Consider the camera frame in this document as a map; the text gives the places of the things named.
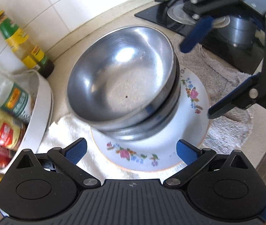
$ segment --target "white plate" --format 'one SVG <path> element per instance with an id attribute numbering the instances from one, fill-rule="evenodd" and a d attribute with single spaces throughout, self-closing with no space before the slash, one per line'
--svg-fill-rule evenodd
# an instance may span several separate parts
<path id="1" fill-rule="evenodd" d="M 115 141 L 92 128 L 92 136 L 101 153 L 122 168 L 157 172 L 178 165 L 176 143 L 184 139 L 196 147 L 203 142 L 208 128 L 210 100 L 200 79 L 180 66 L 181 96 L 171 122 L 154 136 L 140 141 Z"/>

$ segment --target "plastic bottle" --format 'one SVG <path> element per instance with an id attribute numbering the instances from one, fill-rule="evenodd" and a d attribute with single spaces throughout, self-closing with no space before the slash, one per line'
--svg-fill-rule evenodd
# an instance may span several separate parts
<path id="1" fill-rule="evenodd" d="M 25 123 L 29 123 L 33 107 L 31 95 L 0 72 L 0 108 Z"/>
<path id="2" fill-rule="evenodd" d="M 16 23 L 11 21 L 3 10 L 0 11 L 0 32 L 16 56 L 29 68 L 37 70 L 47 78 L 54 70 L 54 64 L 35 41 Z"/>

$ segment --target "yellow bottle label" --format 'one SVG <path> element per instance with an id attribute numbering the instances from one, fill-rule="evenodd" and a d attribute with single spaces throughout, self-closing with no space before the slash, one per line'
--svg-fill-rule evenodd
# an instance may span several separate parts
<path id="1" fill-rule="evenodd" d="M 29 35 L 27 35 L 22 29 L 18 28 L 16 32 L 5 41 L 10 46 L 13 52 L 16 52 L 19 49 L 19 45 L 23 44 L 28 40 Z"/>
<path id="2" fill-rule="evenodd" d="M 34 59 L 30 56 L 27 56 L 24 60 L 23 63 L 27 66 L 27 68 L 29 69 L 36 69 L 38 70 L 40 68 L 40 66 L 38 64 L 36 64 L 36 62 L 34 61 Z"/>
<path id="3" fill-rule="evenodd" d="M 31 54 L 38 60 L 39 62 L 44 58 L 45 54 L 44 52 L 40 49 L 39 46 L 36 46 Z"/>
<path id="4" fill-rule="evenodd" d="M 10 97 L 5 104 L 5 107 L 7 107 L 9 110 L 13 109 L 15 105 L 17 104 L 19 98 L 21 95 L 21 91 L 19 88 L 15 87 L 13 88 L 12 92 L 10 93 Z"/>

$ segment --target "countertop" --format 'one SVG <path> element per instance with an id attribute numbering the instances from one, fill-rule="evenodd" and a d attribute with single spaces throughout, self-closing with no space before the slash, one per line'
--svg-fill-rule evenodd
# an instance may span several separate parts
<path id="1" fill-rule="evenodd" d="M 50 86 L 54 94 L 54 109 L 52 122 L 59 120 L 62 116 L 69 113 L 66 105 L 66 86 L 68 77 L 71 73 L 71 69 L 81 56 L 81 54 L 98 38 L 103 36 L 109 31 L 126 25 L 149 25 L 158 28 L 163 31 L 168 37 L 172 37 L 175 33 L 165 29 L 159 25 L 155 25 L 151 22 L 145 21 L 134 17 L 134 14 L 144 10 L 155 3 L 151 2 L 144 6 L 141 6 L 135 10 L 132 10 L 112 22 L 100 27 L 96 31 L 92 32 L 88 36 L 84 37 L 81 41 L 64 52 L 59 58 L 54 61 L 55 69 L 48 78 Z M 219 59 L 226 67 L 230 67 L 229 64 Z M 255 105 L 254 126 L 251 136 L 247 142 L 243 145 L 241 150 L 245 153 L 254 167 L 257 167 L 264 154 L 266 153 L 266 110 L 259 105 Z"/>

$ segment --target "metal bowl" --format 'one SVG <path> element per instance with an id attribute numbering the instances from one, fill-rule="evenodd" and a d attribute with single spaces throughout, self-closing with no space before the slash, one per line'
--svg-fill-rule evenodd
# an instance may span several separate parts
<path id="1" fill-rule="evenodd" d="M 171 111 L 174 109 L 181 92 L 180 68 L 177 58 L 176 68 L 177 70 L 174 85 L 164 103 L 152 116 L 131 127 L 115 131 L 102 131 L 102 133 L 109 137 L 112 137 L 115 140 L 131 141 L 140 140 L 141 138 L 145 139 L 156 134 L 156 131 L 160 129 L 157 127 L 158 125 L 164 128 L 168 123 L 168 121 L 165 121 L 165 119 L 170 115 Z"/>
<path id="2" fill-rule="evenodd" d="M 98 130 L 126 128 L 161 106 L 175 76 L 175 54 L 166 35 L 146 26 L 119 28 L 93 43 L 73 67 L 68 105 Z"/>

